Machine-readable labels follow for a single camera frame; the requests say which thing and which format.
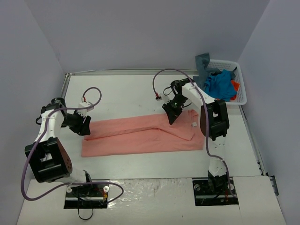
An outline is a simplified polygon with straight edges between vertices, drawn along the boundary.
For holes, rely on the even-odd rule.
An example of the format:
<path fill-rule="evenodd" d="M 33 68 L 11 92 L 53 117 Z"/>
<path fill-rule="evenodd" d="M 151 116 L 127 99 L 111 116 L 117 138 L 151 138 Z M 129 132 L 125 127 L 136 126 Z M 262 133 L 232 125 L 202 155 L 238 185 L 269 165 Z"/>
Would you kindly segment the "pink t shirt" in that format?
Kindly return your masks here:
<path fill-rule="evenodd" d="M 82 157 L 202 150 L 198 113 L 183 111 L 169 124 L 166 114 L 94 121 L 82 140 Z"/>

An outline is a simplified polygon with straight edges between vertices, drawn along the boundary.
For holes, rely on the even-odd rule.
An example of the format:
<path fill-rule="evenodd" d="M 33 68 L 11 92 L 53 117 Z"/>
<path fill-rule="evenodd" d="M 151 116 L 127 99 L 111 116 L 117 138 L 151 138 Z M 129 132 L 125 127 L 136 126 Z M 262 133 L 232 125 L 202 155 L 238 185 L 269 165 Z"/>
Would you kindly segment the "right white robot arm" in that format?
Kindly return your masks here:
<path fill-rule="evenodd" d="M 226 102 L 209 96 L 187 78 L 171 82 L 170 88 L 174 94 L 173 99 L 162 97 L 162 108 L 169 124 L 179 118 L 187 100 L 200 109 L 200 130 L 206 138 L 206 151 L 210 157 L 208 188 L 210 192 L 218 194 L 227 187 L 229 174 L 228 167 L 224 164 L 225 138 L 229 129 Z"/>

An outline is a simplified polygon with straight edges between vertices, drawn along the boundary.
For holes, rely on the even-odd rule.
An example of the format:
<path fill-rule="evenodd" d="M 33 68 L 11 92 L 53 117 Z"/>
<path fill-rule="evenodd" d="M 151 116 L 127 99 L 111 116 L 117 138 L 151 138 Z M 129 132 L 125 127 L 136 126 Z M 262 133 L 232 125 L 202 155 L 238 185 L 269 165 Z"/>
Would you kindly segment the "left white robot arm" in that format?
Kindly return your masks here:
<path fill-rule="evenodd" d="M 37 147 L 29 161 L 39 183 L 79 183 L 77 190 L 83 196 L 94 192 L 94 183 L 88 172 L 72 166 L 71 159 L 59 140 L 60 130 L 65 127 L 80 136 L 90 135 L 91 117 L 87 113 L 94 109 L 91 105 L 82 98 L 79 109 L 70 114 L 65 109 L 65 99 L 54 98 L 47 106 L 42 107 L 40 131 L 34 141 Z"/>

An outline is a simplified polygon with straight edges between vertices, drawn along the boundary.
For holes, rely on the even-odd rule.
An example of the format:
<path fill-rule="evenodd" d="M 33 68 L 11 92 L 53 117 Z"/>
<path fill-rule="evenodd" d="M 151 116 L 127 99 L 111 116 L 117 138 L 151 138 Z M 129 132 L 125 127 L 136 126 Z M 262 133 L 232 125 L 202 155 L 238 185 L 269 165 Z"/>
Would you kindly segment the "grey t shirt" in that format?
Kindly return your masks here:
<path fill-rule="evenodd" d="M 195 56 L 196 70 L 198 75 L 193 76 L 193 80 L 196 82 L 198 87 L 200 87 L 204 91 L 204 82 L 206 81 L 209 75 L 217 75 L 222 72 L 222 70 L 218 68 L 210 68 L 208 67 L 210 62 L 210 54 L 208 52 Z M 235 71 L 237 68 L 232 70 L 232 80 L 235 79 Z"/>

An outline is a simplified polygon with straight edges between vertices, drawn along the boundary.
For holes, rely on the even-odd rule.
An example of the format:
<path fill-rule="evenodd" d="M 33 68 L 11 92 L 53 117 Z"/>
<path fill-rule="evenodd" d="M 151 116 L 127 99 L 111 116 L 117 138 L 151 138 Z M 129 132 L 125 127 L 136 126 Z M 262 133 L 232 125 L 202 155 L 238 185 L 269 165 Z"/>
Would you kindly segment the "blue t shirt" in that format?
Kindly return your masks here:
<path fill-rule="evenodd" d="M 220 74 L 209 75 L 204 82 L 204 92 L 212 98 L 229 102 L 237 95 L 232 83 L 232 72 L 223 70 Z"/>

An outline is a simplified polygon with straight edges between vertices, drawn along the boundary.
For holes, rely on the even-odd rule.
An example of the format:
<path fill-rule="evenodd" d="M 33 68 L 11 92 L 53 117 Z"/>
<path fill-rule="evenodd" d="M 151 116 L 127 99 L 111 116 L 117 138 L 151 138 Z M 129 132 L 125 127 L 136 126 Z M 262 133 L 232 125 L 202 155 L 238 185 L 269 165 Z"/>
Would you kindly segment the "white plastic basket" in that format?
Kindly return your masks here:
<path fill-rule="evenodd" d="M 201 60 L 196 66 L 202 90 L 229 105 L 245 105 L 247 96 L 240 65 L 228 60 Z"/>

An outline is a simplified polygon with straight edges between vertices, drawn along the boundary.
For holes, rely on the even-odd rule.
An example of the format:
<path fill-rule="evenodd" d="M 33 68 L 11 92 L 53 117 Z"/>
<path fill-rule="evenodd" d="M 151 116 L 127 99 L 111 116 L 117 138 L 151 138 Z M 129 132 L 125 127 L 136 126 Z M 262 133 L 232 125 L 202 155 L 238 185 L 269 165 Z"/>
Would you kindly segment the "orange t shirt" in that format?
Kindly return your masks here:
<path fill-rule="evenodd" d="M 209 95 L 216 99 L 230 102 L 237 98 L 239 88 L 240 84 L 234 80 L 214 82 L 210 86 Z"/>

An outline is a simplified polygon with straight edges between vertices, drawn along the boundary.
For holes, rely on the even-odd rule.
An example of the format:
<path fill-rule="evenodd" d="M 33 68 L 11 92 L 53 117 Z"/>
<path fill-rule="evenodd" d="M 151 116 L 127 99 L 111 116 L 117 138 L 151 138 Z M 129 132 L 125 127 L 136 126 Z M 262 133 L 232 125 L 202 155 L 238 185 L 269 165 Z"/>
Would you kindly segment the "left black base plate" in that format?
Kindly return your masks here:
<path fill-rule="evenodd" d="M 106 209 L 109 190 L 106 184 L 67 186 L 64 209 Z"/>

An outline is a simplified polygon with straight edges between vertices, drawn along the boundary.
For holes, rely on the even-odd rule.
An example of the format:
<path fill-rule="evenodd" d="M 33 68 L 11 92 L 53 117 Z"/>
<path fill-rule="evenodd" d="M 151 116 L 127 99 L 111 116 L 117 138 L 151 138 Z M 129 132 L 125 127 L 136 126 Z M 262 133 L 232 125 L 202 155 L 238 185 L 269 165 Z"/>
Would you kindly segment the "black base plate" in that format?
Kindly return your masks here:
<path fill-rule="evenodd" d="M 208 179 L 193 179 L 193 192 L 195 206 L 227 206 L 239 205 L 239 200 L 236 195 L 233 179 L 230 180 L 230 185 L 226 181 L 217 190 L 212 190 L 209 186 Z"/>
<path fill-rule="evenodd" d="M 67 186 L 64 209 L 106 209 L 109 190 L 106 184 Z"/>

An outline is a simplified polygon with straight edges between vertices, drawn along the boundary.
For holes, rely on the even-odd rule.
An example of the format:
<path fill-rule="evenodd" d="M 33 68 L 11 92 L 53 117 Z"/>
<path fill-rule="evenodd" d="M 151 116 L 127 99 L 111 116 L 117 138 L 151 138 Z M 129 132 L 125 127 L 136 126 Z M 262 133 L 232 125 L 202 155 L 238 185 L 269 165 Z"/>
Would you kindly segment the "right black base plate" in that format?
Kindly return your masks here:
<path fill-rule="evenodd" d="M 209 186 L 208 179 L 193 179 L 193 192 L 195 206 L 227 206 L 239 205 L 239 200 L 236 195 L 233 179 L 230 180 L 230 185 L 226 181 L 217 190 L 212 190 Z"/>

